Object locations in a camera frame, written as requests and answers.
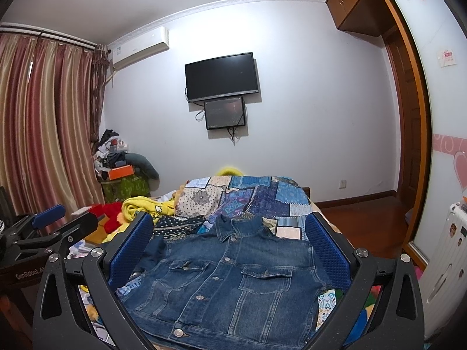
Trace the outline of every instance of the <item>jacket collar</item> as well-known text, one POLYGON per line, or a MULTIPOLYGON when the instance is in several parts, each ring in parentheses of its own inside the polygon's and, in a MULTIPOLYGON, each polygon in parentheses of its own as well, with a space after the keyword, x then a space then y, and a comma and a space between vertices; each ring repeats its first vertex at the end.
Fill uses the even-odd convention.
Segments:
POLYGON ((261 215, 255 215, 251 219, 240 220, 219 215, 216 219, 216 233, 220 242, 224 242, 233 234, 237 237, 251 236, 261 231, 264 227, 261 215))

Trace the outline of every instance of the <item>pocket flap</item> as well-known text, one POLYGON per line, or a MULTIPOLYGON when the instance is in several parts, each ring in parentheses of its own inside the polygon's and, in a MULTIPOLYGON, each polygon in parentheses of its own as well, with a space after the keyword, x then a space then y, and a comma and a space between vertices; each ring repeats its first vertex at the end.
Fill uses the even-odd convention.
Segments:
POLYGON ((182 270, 204 270, 211 262, 208 260, 176 260, 169 266, 170 270, 182 269, 182 270))
POLYGON ((287 266, 265 267, 260 265, 254 265, 245 266, 241 273, 258 279, 274 278, 277 276, 291 278, 292 268, 287 266))

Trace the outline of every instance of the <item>curtain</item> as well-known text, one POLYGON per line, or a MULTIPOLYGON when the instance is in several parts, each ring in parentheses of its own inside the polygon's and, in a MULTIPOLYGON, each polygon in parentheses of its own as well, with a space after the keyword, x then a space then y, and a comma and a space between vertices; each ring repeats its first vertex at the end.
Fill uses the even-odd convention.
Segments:
POLYGON ((0 36, 0 185, 17 214, 62 204, 69 218, 104 201, 89 140, 92 60, 77 46, 0 36))
POLYGON ((93 153, 99 143, 99 126, 104 106, 104 89, 109 64, 107 46, 97 45, 94 50, 93 65, 91 67, 90 141, 93 146, 93 153))

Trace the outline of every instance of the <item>yellow blanket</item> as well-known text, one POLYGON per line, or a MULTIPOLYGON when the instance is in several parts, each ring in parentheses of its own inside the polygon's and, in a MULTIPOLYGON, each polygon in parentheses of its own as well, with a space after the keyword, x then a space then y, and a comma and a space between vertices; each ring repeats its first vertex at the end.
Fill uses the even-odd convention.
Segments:
POLYGON ((175 212, 174 201, 156 202, 149 197, 138 196, 126 199, 123 202, 121 211, 125 219, 129 222, 133 221, 136 215, 143 211, 149 213, 154 223, 159 220, 162 215, 173 216, 175 212))
POLYGON ((162 215, 173 216, 175 212, 175 202, 172 200, 166 202, 156 202, 149 197, 139 196, 132 197, 123 202, 121 207, 122 213, 118 214, 117 220, 121 226, 107 235, 107 238, 102 243, 111 241, 118 233, 125 231, 130 222, 134 220, 138 212, 144 211, 152 216, 154 224, 159 221, 162 215))

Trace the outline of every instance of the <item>patchwork quilt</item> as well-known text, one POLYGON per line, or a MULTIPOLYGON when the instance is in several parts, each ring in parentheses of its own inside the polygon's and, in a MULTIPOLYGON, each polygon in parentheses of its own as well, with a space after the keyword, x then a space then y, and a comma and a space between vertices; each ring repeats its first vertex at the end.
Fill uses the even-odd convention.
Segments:
POLYGON ((305 218, 312 207, 303 189, 279 176, 212 176, 190 181, 180 195, 175 215, 204 216, 203 233, 217 216, 262 215, 278 237, 307 240, 305 218))

